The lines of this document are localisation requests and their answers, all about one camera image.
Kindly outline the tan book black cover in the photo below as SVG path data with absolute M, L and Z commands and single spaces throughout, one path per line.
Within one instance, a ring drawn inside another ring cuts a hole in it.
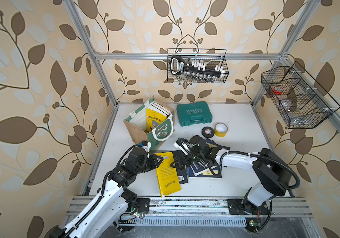
M 155 102 L 156 106 L 163 112 L 165 112 L 166 114 L 170 115 L 173 114 L 173 109 L 168 108 L 167 106 L 163 106 L 160 103 Z

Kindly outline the yellow cartoon book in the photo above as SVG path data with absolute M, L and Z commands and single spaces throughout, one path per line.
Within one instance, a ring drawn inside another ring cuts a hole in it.
M 146 130 L 152 131 L 167 119 L 167 114 L 155 108 L 146 109 Z

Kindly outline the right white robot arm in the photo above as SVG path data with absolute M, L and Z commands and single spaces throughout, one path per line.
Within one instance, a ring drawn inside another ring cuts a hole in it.
M 253 171 L 259 182 L 249 188 L 238 205 L 239 211 L 254 214 L 260 207 L 271 203 L 277 196 L 285 196 L 288 190 L 300 186 L 300 178 L 272 150 L 263 148 L 257 153 L 232 151 L 216 146 L 210 147 L 207 142 L 196 135 L 190 140 L 179 138 L 174 146 L 183 155 L 175 157 L 171 167 L 184 170 L 193 163 L 200 162 L 214 177 L 222 175 L 223 167 L 233 167 Z

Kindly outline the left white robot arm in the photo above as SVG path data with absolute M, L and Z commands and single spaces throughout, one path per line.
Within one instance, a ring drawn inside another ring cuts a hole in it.
M 120 216 L 136 207 L 137 194 L 128 189 L 138 174 L 157 169 L 163 157 L 149 153 L 143 143 L 131 146 L 107 172 L 92 201 L 64 228 L 55 227 L 50 238 L 99 238 Z

